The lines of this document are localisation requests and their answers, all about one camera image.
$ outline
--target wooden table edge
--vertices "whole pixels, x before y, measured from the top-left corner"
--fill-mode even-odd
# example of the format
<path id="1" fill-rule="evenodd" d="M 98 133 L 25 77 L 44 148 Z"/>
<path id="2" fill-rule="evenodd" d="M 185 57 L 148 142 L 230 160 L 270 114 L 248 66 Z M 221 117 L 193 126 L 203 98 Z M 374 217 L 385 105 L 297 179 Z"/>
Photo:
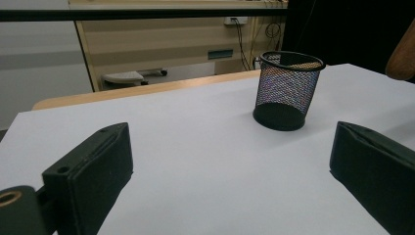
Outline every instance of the wooden table edge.
<path id="1" fill-rule="evenodd" d="M 195 86 L 214 84 L 218 82 L 259 77 L 260 70 L 242 71 L 222 75 L 206 76 L 193 79 L 177 80 L 166 83 L 158 83 L 146 86 L 135 86 L 117 90 L 101 91 L 80 95 L 57 97 L 39 101 L 33 106 L 33 110 L 45 110 L 71 105 L 80 105 L 92 102 L 118 99 L 123 97 L 145 95 L 169 90 L 183 89 Z"/>

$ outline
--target floor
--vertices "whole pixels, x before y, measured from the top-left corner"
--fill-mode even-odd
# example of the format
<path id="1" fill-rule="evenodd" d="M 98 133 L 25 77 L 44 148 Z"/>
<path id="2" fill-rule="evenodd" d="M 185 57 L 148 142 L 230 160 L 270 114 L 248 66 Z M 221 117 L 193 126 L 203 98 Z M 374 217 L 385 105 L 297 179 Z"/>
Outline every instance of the floor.
<path id="1" fill-rule="evenodd" d="M 190 66 L 182 66 L 182 67 L 173 67 L 173 68 L 163 68 L 167 70 L 167 75 L 162 76 L 159 72 L 153 71 L 139 71 L 145 78 L 146 81 L 149 82 L 149 85 L 162 83 L 162 82 L 169 82 L 175 80 L 182 80 L 182 79 L 190 79 L 196 77 L 203 77 L 203 76 L 210 76 L 214 75 L 214 63 L 204 63 L 204 64 L 196 64 Z M 119 89 L 131 86 L 141 85 L 140 82 L 135 84 L 113 84 L 113 83 L 105 83 L 105 89 Z M 0 130 L 0 142 L 3 139 L 7 132 L 6 130 Z"/>

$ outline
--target black metal rail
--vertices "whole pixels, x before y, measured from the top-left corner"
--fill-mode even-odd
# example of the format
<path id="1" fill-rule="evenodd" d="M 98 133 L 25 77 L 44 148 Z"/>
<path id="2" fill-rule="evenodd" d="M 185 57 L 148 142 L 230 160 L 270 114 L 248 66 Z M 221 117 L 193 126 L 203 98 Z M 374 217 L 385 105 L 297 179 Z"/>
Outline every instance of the black metal rail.
<path id="1" fill-rule="evenodd" d="M 287 16 L 288 9 L 0 10 L 0 22 Z"/>

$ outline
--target screw hole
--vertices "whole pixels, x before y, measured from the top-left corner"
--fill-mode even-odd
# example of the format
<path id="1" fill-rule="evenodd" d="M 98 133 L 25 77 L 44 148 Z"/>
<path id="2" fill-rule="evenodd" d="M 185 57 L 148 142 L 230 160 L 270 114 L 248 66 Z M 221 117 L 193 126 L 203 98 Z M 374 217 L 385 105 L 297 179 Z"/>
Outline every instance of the screw hole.
<path id="1" fill-rule="evenodd" d="M 68 172 L 68 170 L 69 170 L 69 167 L 63 166 L 58 169 L 58 173 L 65 173 L 65 172 Z"/>
<path id="2" fill-rule="evenodd" d="M 21 196 L 22 192 L 20 191 L 11 191 L 0 195 L 0 208 L 17 201 Z"/>

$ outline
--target person's arm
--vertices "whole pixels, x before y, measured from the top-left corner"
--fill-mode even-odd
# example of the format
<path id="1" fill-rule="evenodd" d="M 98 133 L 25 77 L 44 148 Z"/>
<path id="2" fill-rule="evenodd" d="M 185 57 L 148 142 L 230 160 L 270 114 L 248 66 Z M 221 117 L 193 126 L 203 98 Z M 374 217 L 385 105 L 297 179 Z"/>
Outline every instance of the person's arm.
<path id="1" fill-rule="evenodd" d="M 386 68 L 386 75 L 407 80 L 415 75 L 415 20 L 394 49 Z"/>

